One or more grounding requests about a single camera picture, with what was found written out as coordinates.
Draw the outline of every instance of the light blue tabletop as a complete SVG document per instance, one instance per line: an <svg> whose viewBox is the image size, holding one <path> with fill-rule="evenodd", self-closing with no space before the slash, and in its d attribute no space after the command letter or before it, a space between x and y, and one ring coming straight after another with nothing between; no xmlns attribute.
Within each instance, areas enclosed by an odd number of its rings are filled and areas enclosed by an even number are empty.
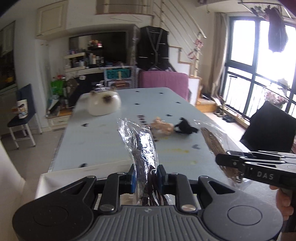
<svg viewBox="0 0 296 241"><path fill-rule="evenodd" d="M206 115L197 110L185 99L168 88L126 89L118 91L122 105L115 113L104 116L92 116L86 110L88 93L78 100L69 120L65 135L59 148L52 171L129 160L121 136L118 133L118 118L140 121L139 115L151 123L157 116L174 125L184 117L196 128L207 127L214 131L217 126ZM222 136L226 150L240 150L227 135ZM159 164L163 164L167 173L185 174L188 179L197 180L207 175L224 183L227 178L215 163L199 131L197 134L182 135L173 133L159 138L156 142ZM275 192L268 186L253 182L246 192L274 203Z"/></svg>

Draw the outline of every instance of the television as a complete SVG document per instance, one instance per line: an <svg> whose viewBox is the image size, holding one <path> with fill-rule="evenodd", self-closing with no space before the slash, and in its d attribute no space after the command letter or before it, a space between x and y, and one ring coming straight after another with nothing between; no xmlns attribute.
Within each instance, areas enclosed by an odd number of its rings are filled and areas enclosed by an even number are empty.
<svg viewBox="0 0 296 241"><path fill-rule="evenodd" d="M88 49L88 44L90 40L98 40L102 42L102 49L98 55L102 54L105 62L127 62L127 40L126 31L116 31L116 32L102 32L91 35L83 35L78 37L69 38L69 48L74 49Z"/></svg>

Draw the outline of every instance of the finger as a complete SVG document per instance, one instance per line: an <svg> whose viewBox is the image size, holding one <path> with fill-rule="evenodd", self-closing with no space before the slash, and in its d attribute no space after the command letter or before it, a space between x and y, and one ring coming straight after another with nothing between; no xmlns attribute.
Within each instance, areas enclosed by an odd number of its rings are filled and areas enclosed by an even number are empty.
<svg viewBox="0 0 296 241"><path fill-rule="evenodd" d="M290 216L283 216L284 221L287 221L289 219Z"/></svg>
<svg viewBox="0 0 296 241"><path fill-rule="evenodd" d="M288 207L291 204L291 199L287 194L283 193L282 190L279 189L276 192L276 203L279 206Z"/></svg>
<svg viewBox="0 0 296 241"><path fill-rule="evenodd" d="M275 186L269 186L269 188L271 189L271 190L276 190L276 189L278 189L278 187L275 187Z"/></svg>
<svg viewBox="0 0 296 241"><path fill-rule="evenodd" d="M294 212L294 208L292 206L278 207L278 209L280 210L283 216L291 216Z"/></svg>

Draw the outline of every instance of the purple upholstery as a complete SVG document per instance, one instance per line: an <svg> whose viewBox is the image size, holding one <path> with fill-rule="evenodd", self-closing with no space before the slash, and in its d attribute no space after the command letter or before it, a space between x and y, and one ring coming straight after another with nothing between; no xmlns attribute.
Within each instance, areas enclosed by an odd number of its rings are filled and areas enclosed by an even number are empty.
<svg viewBox="0 0 296 241"><path fill-rule="evenodd" d="M167 87L187 100L188 75L178 72L141 71L139 88Z"/></svg>

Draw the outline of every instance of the chair leg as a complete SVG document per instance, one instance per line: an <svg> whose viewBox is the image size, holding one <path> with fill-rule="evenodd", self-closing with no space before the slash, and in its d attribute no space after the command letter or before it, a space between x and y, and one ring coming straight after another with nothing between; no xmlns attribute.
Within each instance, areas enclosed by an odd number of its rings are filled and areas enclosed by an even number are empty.
<svg viewBox="0 0 296 241"><path fill-rule="evenodd" d="M42 134L41 124L40 124L39 118L38 118L38 116L37 116L37 113L35 113L35 118L36 118L36 121L37 121L37 125L38 125L39 133L40 133L40 135L41 135L41 134Z"/></svg>
<svg viewBox="0 0 296 241"><path fill-rule="evenodd" d="M21 127L22 127L22 133L23 133L24 136L26 137L26 136L27 136L27 133L26 133L26 131L25 131L25 129L24 129L24 125L21 125Z"/></svg>
<svg viewBox="0 0 296 241"><path fill-rule="evenodd" d="M32 143L33 143L33 147L35 147L35 146L36 146L36 143L35 143L35 141L34 141L34 138L33 138L33 136L32 136L32 133L31 133L31 130L30 130L30 127L29 127L28 124L26 124L26 128L27 128L27 131L28 131L29 137L30 137L30 139L31 139L31 141L32 141Z"/></svg>
<svg viewBox="0 0 296 241"><path fill-rule="evenodd" d="M9 127L9 131L10 131L13 141L15 142L15 145L17 146L17 149L19 149L20 147L19 147L18 143L15 141L15 135L13 134L11 127Z"/></svg>

